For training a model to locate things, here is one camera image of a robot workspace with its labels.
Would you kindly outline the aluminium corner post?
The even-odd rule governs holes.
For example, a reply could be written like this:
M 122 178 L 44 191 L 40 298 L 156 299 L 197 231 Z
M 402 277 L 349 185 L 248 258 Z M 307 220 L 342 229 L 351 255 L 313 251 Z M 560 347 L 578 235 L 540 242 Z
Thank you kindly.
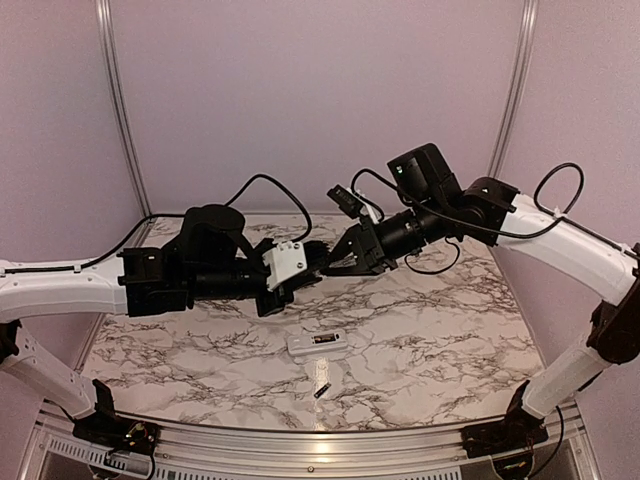
M 152 210 L 144 185 L 142 170 L 126 106 L 125 93 L 118 62 L 111 2 L 108 0 L 96 0 L 95 8 L 116 128 L 121 141 L 125 164 L 130 175 L 134 196 L 141 214 L 143 216 L 147 216 L 152 213 Z
M 534 45 L 538 10 L 538 0 L 525 0 L 522 3 L 521 20 L 506 102 L 488 167 L 488 175 L 493 178 L 499 177 L 504 168 L 518 110 L 524 95 Z

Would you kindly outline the small clear-handled screwdriver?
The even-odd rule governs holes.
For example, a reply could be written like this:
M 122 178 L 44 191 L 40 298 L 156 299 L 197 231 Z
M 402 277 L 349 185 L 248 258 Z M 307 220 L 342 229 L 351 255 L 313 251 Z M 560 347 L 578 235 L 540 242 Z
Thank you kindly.
M 345 256 L 341 259 L 334 259 L 333 261 L 327 264 L 327 269 L 335 270 L 335 269 L 344 269 L 344 268 L 352 268 L 355 267 L 358 263 L 357 257 L 353 254 Z

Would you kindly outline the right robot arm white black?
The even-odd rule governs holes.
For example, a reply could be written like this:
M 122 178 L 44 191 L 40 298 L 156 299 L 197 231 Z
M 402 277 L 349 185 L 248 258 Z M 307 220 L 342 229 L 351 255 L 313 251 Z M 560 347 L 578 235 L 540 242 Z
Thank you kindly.
M 579 289 L 596 301 L 590 323 L 541 373 L 518 389 L 495 430 L 506 448 L 529 437 L 535 425 L 604 370 L 639 354 L 639 250 L 612 241 L 550 209 L 537 195 L 492 177 L 462 187 L 434 144 L 390 161 L 385 185 L 403 211 L 375 220 L 361 211 L 354 188 L 329 195 L 355 220 L 333 248 L 328 276 L 373 276 L 394 269 L 399 259 L 445 239 L 475 239 L 495 251 L 501 271 L 539 341 L 558 330 L 562 318 L 575 322 L 582 309 Z

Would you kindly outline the black battery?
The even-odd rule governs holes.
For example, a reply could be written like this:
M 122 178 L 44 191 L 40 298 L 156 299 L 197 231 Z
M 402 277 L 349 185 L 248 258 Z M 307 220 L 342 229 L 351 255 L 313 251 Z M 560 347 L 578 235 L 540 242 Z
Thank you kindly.
M 315 335 L 312 338 L 315 345 L 332 343 L 337 341 L 338 339 L 339 335 L 334 333 Z
M 315 393 L 314 393 L 314 397 L 316 399 L 321 398 L 326 392 L 327 390 L 331 387 L 331 383 L 327 382 L 325 383 L 323 386 L 321 386 Z

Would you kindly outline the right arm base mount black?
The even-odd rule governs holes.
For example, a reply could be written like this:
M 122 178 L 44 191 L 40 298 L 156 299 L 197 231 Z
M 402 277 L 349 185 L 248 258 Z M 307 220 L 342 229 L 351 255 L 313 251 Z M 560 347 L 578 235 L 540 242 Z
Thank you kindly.
M 506 419 L 466 426 L 461 430 L 462 445 L 469 458 L 531 448 L 549 439 L 543 422 Z

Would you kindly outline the white remote control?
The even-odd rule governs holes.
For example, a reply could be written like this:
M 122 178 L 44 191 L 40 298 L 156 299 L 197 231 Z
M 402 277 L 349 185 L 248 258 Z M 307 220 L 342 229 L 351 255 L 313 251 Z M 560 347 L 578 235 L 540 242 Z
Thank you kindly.
M 315 335 L 334 333 L 339 335 L 339 339 L 332 343 L 315 345 L 312 338 Z M 290 336 L 286 340 L 288 353 L 293 357 L 316 355 L 326 352 L 340 351 L 348 347 L 347 335 L 342 330 L 335 330 L 324 333 Z

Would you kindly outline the right aluminium corner post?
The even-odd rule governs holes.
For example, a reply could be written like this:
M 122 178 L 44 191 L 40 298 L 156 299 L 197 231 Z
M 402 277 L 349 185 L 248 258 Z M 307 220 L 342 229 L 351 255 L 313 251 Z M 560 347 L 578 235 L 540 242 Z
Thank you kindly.
M 518 110 L 524 95 L 534 45 L 538 10 L 538 0 L 525 0 L 522 3 L 521 20 L 506 102 L 488 167 L 488 175 L 493 178 L 499 177 L 504 168 Z

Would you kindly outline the left aluminium corner post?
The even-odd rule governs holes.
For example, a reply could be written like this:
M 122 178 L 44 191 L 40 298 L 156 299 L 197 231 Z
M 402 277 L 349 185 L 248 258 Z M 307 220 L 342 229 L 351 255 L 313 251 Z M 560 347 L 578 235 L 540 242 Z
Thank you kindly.
M 116 128 L 121 141 L 125 164 L 130 175 L 134 196 L 141 214 L 143 216 L 147 216 L 152 213 L 152 210 L 144 185 L 142 170 L 126 106 L 125 93 L 118 62 L 111 2 L 108 0 L 96 0 L 95 8 Z

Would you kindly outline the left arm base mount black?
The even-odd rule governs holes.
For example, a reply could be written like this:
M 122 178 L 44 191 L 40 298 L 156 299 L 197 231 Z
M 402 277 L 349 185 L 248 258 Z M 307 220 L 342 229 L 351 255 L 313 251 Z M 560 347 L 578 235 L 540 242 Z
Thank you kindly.
M 160 427 L 156 423 L 116 418 L 90 418 L 74 421 L 73 436 L 115 452 L 126 451 L 150 456 L 154 453 Z

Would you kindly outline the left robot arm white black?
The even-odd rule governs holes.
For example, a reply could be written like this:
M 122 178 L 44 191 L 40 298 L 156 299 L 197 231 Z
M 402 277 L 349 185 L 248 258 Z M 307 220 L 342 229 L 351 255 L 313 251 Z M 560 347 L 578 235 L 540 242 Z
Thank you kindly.
M 202 300 L 252 299 L 259 316 L 281 312 L 295 290 L 317 282 L 328 255 L 322 241 L 257 246 L 244 216 L 219 204 L 192 207 L 179 233 L 160 248 L 127 248 L 85 264 L 1 264 L 1 369 L 57 403 L 75 436 L 140 448 L 156 425 L 116 414 L 110 389 L 84 377 L 38 344 L 22 320 L 71 313 L 146 317 L 182 312 Z

